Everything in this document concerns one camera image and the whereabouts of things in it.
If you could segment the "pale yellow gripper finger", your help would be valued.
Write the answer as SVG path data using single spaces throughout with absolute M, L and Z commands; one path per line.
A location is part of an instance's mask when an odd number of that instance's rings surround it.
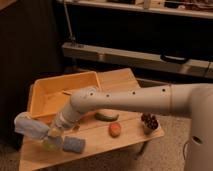
M 63 138 L 61 136 L 57 137 L 45 136 L 42 144 L 45 150 L 48 151 L 60 150 L 63 146 Z

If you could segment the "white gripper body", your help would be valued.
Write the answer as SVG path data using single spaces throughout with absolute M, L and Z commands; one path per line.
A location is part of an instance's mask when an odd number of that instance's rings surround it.
M 58 113 L 53 119 L 49 135 L 61 136 L 64 131 L 70 130 L 75 124 L 75 117 L 71 113 Z

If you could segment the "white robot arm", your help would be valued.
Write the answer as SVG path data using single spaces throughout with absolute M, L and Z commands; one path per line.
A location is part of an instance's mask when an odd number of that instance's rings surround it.
M 189 114 L 191 131 L 184 171 L 213 171 L 213 84 L 174 84 L 123 92 L 78 89 L 53 119 L 49 136 L 60 136 L 97 109 Z

